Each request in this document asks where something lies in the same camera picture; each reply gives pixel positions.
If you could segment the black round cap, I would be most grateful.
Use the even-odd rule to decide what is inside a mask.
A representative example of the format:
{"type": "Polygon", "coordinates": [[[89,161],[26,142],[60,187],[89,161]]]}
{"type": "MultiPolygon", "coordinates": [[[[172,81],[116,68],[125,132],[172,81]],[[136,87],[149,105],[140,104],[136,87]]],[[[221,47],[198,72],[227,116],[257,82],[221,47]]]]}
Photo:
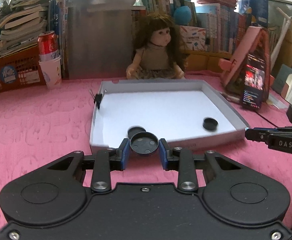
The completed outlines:
{"type": "Polygon", "coordinates": [[[207,131],[216,131],[218,127],[218,122],[214,118],[206,117],[203,119],[202,126],[207,131]]]}
{"type": "Polygon", "coordinates": [[[158,138],[150,132],[138,132],[130,139],[131,150],[144,157],[154,154],[158,145],[158,138]]]}

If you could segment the white cardboard box tray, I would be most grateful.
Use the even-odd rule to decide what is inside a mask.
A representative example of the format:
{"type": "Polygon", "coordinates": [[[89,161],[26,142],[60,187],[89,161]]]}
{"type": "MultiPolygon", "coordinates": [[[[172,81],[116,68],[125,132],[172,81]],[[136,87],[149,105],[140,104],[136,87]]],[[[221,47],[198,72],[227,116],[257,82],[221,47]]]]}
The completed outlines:
{"type": "Polygon", "coordinates": [[[213,150],[241,140],[249,127],[221,93],[203,80],[103,81],[99,91],[103,90],[107,93],[92,116],[92,151],[118,147],[134,126],[164,138],[170,146],[191,150],[213,150]],[[217,120],[216,131],[203,128],[206,117],[217,120]]]}

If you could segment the black smartphone lit screen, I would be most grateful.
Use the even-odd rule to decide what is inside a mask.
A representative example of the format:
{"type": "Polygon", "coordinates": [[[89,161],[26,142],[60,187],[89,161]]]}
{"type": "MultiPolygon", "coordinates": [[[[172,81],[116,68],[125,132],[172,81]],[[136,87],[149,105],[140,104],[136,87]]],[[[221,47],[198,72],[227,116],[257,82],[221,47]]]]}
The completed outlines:
{"type": "Polygon", "coordinates": [[[254,111],[261,108],[265,86],[265,61],[254,54],[247,54],[244,68],[241,104],[254,111]]]}

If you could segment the black binder clip on tray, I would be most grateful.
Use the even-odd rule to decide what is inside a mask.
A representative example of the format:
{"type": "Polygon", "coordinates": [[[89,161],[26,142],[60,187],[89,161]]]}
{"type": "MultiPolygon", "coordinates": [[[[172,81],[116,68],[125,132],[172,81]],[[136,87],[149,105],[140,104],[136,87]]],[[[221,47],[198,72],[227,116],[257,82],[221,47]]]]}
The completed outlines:
{"type": "Polygon", "coordinates": [[[96,94],[94,94],[93,91],[89,89],[89,93],[93,98],[94,105],[97,107],[97,109],[100,109],[100,105],[102,103],[104,95],[107,93],[107,90],[103,90],[101,92],[97,92],[96,94]]]}

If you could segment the yellow cardboard box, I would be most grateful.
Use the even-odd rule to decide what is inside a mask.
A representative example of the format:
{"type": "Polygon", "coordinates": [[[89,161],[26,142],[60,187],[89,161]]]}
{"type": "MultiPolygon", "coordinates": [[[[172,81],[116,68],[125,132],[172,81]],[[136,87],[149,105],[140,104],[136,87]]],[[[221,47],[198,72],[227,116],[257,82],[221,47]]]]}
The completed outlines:
{"type": "Polygon", "coordinates": [[[218,66],[220,59],[229,60],[230,53],[213,53],[207,51],[183,50],[186,56],[186,72],[199,72],[209,70],[216,73],[222,73],[222,69],[218,66]]]}

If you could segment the brown-haired baby doll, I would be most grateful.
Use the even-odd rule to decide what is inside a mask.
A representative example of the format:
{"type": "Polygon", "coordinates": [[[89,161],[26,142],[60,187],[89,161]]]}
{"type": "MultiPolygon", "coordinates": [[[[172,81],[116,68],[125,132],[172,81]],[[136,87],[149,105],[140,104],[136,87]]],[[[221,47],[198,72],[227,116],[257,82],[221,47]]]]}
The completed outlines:
{"type": "Polygon", "coordinates": [[[169,15],[149,14],[139,23],[128,80],[184,79],[185,59],[178,27],[169,15]]]}

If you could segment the white paper cup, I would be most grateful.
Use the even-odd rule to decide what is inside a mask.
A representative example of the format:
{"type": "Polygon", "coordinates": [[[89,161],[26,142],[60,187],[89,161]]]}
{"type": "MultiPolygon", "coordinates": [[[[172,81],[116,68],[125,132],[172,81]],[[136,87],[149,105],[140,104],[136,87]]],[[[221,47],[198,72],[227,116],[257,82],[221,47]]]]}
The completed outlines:
{"type": "Polygon", "coordinates": [[[40,61],[39,65],[48,89],[55,89],[61,86],[61,57],[49,61],[40,61]]]}

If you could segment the row of upright books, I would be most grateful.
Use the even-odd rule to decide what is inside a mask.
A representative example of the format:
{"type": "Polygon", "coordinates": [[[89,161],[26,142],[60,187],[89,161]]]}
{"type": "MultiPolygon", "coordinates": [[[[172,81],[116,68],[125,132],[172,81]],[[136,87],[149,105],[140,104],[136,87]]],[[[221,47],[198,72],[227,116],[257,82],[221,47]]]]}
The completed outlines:
{"type": "MultiPolygon", "coordinates": [[[[136,0],[141,12],[153,14],[153,0],[136,0]]],[[[195,4],[197,27],[206,29],[205,51],[234,53],[246,32],[246,19],[234,8],[219,3],[195,4]]]]}

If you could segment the white patterned carton box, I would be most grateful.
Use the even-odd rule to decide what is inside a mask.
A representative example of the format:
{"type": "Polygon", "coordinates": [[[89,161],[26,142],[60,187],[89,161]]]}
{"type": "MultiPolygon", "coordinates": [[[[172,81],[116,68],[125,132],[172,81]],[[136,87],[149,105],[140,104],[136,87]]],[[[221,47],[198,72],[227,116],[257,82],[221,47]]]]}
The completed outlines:
{"type": "Polygon", "coordinates": [[[180,25],[179,31],[182,50],[205,51],[206,29],[180,25]]]}

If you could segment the red plastic crate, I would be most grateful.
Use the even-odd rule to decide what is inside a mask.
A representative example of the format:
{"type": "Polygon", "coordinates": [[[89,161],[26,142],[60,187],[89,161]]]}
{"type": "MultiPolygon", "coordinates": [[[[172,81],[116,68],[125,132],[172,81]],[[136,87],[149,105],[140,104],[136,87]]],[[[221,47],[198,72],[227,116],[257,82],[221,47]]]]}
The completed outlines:
{"type": "Polygon", "coordinates": [[[0,93],[45,84],[37,46],[0,58],[0,93]]]}

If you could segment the red soda can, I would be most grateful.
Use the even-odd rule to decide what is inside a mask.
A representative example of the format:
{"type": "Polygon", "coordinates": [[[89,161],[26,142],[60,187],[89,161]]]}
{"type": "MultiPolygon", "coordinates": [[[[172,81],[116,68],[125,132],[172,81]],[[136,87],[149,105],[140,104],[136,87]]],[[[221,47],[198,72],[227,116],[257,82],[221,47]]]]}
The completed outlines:
{"type": "Polygon", "coordinates": [[[58,37],[54,31],[47,31],[38,36],[39,58],[41,62],[59,57],[58,37]]]}

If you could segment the stack of books left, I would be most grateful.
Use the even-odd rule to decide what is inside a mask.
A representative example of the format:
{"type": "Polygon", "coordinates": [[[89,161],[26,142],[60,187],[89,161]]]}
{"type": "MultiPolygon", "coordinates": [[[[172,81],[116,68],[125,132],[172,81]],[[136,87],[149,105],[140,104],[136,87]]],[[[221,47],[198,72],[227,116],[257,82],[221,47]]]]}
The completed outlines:
{"type": "Polygon", "coordinates": [[[49,1],[11,0],[0,10],[0,57],[36,43],[47,29],[49,1]]]}

